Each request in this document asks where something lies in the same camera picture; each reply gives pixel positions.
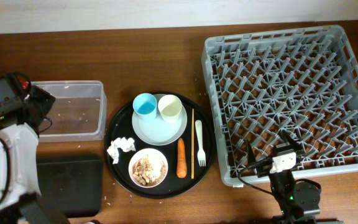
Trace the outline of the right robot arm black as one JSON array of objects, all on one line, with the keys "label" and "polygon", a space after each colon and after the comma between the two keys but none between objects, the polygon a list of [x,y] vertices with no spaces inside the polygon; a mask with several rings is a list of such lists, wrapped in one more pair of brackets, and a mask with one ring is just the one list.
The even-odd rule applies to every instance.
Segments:
[{"label": "right robot arm black", "polygon": [[284,143],[274,146],[272,155],[259,161],[248,142],[247,165],[237,173],[237,178],[241,179],[246,170],[255,170],[257,177],[269,178],[269,192],[244,180],[241,182],[275,198],[282,214],[274,216],[273,223],[317,223],[321,185],[310,179],[294,178],[292,169],[303,158],[302,148],[286,131],[280,131],[280,137]]}]

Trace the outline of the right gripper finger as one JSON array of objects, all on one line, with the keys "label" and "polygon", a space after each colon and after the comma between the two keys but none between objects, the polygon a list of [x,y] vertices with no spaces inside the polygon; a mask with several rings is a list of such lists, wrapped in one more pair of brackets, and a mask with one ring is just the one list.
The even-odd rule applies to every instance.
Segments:
[{"label": "right gripper finger", "polygon": [[282,130],[282,136],[285,142],[289,143],[289,146],[295,151],[295,152],[301,152],[302,148],[301,146],[290,137],[290,135],[285,131]]},{"label": "right gripper finger", "polygon": [[249,140],[246,141],[246,144],[247,144],[247,164],[252,165],[253,163],[255,163],[254,152]]}]

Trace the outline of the white paper napkin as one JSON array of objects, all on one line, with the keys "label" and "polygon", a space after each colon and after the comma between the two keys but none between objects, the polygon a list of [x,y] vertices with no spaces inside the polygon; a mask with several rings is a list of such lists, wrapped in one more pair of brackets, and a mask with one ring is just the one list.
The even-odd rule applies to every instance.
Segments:
[{"label": "white paper napkin", "polygon": [[112,164],[119,162],[119,150],[122,152],[136,151],[135,141],[133,138],[117,138],[111,141],[111,145],[107,149],[107,153],[112,159]]}]

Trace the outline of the food scraps and rice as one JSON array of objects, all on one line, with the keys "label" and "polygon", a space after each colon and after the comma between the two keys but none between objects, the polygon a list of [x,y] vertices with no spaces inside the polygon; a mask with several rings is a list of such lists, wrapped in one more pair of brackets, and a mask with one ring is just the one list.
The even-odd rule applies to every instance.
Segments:
[{"label": "food scraps and rice", "polygon": [[161,183],[167,173],[167,167],[158,157],[145,155],[135,162],[132,176],[141,187],[154,187]]}]

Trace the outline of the light blue plastic cup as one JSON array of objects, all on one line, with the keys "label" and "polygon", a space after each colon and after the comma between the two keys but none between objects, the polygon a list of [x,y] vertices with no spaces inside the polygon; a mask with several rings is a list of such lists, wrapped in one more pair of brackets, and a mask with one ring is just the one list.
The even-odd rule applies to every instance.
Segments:
[{"label": "light blue plastic cup", "polygon": [[150,93],[137,95],[132,107],[138,117],[144,121],[151,121],[157,117],[157,99]]}]

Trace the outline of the pink bowl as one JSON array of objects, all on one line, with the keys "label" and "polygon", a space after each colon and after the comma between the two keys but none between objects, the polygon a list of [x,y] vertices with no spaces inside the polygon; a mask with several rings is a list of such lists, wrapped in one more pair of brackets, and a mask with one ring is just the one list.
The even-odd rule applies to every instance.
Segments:
[{"label": "pink bowl", "polygon": [[141,188],[153,188],[163,182],[168,172],[166,157],[152,148],[141,149],[129,161],[129,177]]}]

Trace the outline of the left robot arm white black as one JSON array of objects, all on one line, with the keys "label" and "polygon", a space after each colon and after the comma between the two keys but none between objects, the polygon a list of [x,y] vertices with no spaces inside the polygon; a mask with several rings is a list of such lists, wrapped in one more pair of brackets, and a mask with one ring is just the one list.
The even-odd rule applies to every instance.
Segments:
[{"label": "left robot arm white black", "polygon": [[42,199],[36,151],[55,97],[21,72],[0,77],[0,223],[68,223]]}]

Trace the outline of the orange carrot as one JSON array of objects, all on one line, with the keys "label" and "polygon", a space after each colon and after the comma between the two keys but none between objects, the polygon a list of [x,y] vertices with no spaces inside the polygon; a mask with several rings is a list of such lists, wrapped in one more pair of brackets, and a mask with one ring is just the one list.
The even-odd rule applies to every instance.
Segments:
[{"label": "orange carrot", "polygon": [[187,175],[187,164],[185,157],[185,143],[182,138],[178,139],[177,153],[177,177],[183,179]]}]

